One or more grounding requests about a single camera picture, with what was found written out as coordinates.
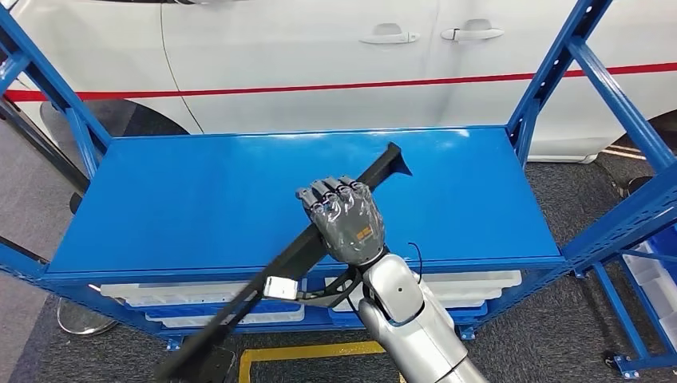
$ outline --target plastic bin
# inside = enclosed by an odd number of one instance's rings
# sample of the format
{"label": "plastic bin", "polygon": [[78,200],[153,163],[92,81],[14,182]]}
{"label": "plastic bin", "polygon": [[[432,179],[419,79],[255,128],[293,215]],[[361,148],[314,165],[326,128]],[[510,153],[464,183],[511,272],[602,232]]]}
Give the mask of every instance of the plastic bin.
{"label": "plastic bin", "polygon": [[[635,250],[653,252],[651,244],[647,242],[641,243]],[[672,345],[677,347],[677,284],[675,272],[671,273],[666,268],[674,270],[675,264],[633,255],[623,255],[623,260],[651,302],[663,331]]]}
{"label": "plastic bin", "polygon": [[101,294],[121,298],[131,307],[230,302],[249,281],[128,283],[101,285]]}
{"label": "plastic bin", "polygon": [[[487,299],[501,296],[506,287],[519,285],[522,275],[514,271],[484,271],[472,273],[426,274],[423,280],[438,300],[444,302],[446,309],[458,307],[479,307]],[[328,285],[334,278],[325,278]],[[350,300],[355,305],[362,299],[362,284],[350,293]],[[339,303],[334,311],[352,311],[347,300]]]}
{"label": "plastic bin", "polygon": [[[301,322],[305,318],[305,307],[303,305],[288,303],[285,307],[281,307],[282,304],[284,303],[280,303],[277,306],[276,311],[272,311],[271,306],[266,307],[266,305],[259,304],[251,311],[251,313],[240,321],[240,325]],[[188,311],[186,307],[178,306],[173,312],[171,310],[166,310],[166,308],[158,309],[163,311],[152,310],[146,312],[146,319],[154,322],[162,322],[162,324],[168,328],[203,327],[209,323],[216,312],[222,307],[213,305],[200,306],[202,307],[193,307],[191,310],[199,310],[193,311],[193,313],[201,315],[187,315],[190,314],[191,311]]]}
{"label": "plastic bin", "polygon": [[[448,302],[441,302],[443,306],[447,306]],[[363,326],[362,321],[359,320],[356,313],[353,312],[350,307],[350,311],[334,311],[329,310],[329,318],[331,318],[332,323],[340,327],[360,327]],[[473,308],[459,308],[459,309],[447,309],[449,315],[453,319],[463,319],[463,318],[474,318],[481,315],[487,314],[487,305],[486,302],[481,303],[478,307]]]}

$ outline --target blue shelf surface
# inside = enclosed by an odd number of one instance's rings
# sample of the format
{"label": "blue shelf surface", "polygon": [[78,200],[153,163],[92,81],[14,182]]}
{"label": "blue shelf surface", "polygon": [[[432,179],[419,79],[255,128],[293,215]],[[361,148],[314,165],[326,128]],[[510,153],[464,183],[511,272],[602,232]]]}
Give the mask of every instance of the blue shelf surface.
{"label": "blue shelf surface", "polygon": [[[388,246],[412,267],[408,242],[424,272],[561,264],[505,127],[407,128],[115,139],[44,279],[250,278],[308,225],[297,188],[357,177],[389,141],[413,175],[374,196]],[[344,268],[326,257],[311,276]]]}

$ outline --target white car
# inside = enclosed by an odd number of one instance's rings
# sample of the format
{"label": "white car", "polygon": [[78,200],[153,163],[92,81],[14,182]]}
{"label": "white car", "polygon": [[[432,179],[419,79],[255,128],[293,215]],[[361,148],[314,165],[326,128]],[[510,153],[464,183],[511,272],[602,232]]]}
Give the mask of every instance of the white car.
{"label": "white car", "polygon": [[[84,100],[192,134],[503,124],[575,3],[201,1],[3,3]],[[589,41],[647,118],[677,109],[675,15],[675,1],[616,0]],[[623,134],[582,75],[540,114],[531,160],[593,160]],[[20,80],[8,96],[49,134]]]}

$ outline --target gray robotic hand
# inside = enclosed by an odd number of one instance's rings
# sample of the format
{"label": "gray robotic hand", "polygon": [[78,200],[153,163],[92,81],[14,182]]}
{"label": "gray robotic hand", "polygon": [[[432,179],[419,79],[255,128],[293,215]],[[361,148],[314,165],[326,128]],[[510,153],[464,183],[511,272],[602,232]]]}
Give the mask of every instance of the gray robotic hand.
{"label": "gray robotic hand", "polygon": [[346,176],[328,177],[299,189],[296,197],[337,261],[359,266],[383,252],[383,218],[365,184]]}
{"label": "gray robotic hand", "polygon": [[370,294],[358,305],[359,317],[409,383],[486,383],[425,282],[387,253],[383,219],[366,185],[329,177],[296,196],[329,254],[363,270]]}

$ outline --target car door handle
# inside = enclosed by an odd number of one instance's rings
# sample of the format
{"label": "car door handle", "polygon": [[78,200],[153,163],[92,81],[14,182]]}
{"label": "car door handle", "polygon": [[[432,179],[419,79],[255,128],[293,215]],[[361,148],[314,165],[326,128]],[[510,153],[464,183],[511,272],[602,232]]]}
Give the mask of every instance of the car door handle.
{"label": "car door handle", "polygon": [[421,34],[415,32],[403,32],[400,34],[371,34],[360,38],[365,44],[408,44],[417,41]]}
{"label": "car door handle", "polygon": [[498,28],[489,28],[487,30],[461,30],[454,28],[452,30],[445,30],[441,33],[442,38],[451,41],[473,41],[473,40],[489,40],[490,38],[497,38],[503,35],[503,30]]}

